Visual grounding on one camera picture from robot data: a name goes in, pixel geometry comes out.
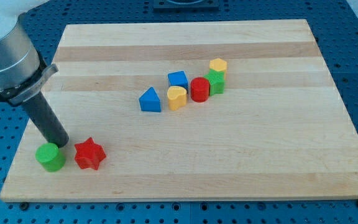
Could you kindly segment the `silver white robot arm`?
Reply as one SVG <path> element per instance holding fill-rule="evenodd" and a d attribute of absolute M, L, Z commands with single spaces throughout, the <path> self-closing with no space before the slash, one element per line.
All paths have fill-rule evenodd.
<path fill-rule="evenodd" d="M 47 66 L 22 26 L 21 16 L 48 0 L 0 0 L 0 102 L 12 106 L 40 93 L 58 72 Z"/>

